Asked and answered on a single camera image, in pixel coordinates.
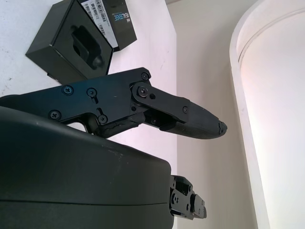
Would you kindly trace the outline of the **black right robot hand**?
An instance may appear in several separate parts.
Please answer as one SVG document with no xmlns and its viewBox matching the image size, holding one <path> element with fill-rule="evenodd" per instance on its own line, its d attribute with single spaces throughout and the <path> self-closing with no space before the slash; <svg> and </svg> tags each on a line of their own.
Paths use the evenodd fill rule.
<svg viewBox="0 0 305 229">
<path fill-rule="evenodd" d="M 0 100 L 3 229 L 170 229 L 202 198 L 158 157 L 110 140 L 146 124 L 214 139 L 225 123 L 137 68 Z"/>
</svg>

